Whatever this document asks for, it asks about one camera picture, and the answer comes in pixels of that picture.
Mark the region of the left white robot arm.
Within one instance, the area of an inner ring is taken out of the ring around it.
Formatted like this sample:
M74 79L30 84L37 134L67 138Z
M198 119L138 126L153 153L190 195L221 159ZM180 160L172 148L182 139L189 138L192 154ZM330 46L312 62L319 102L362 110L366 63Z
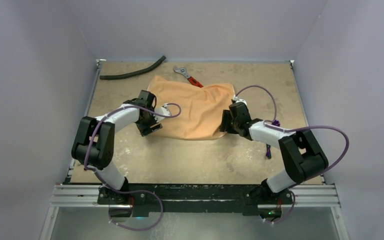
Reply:
M161 129L158 117L162 111L156 110L156 103L153 93L141 90L137 98L119 108L99 117L84 116L79 122L71 156L111 189L109 197L118 205L128 201L129 183L112 161L115 134L130 124L135 124L143 137Z

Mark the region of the orange cloth napkin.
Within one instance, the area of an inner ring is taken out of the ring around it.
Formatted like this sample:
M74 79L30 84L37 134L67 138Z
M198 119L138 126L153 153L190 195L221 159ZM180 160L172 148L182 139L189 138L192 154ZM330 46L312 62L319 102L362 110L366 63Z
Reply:
M230 83L216 83L202 88L156 75L147 90L156 96L157 106L176 103L181 113L165 118L162 128L151 135L189 141L208 141L223 137L220 131L223 111L229 108L235 94Z

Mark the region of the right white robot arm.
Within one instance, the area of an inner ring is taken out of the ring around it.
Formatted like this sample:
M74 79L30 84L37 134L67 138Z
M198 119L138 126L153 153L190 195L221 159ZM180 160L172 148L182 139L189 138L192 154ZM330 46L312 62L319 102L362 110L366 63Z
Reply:
M232 103L228 110L222 112L220 131L280 150L284 169L247 192L245 195L248 198L259 197L272 204L280 198L281 192L320 174L329 165L311 130L286 129L259 118L251 118L243 102Z

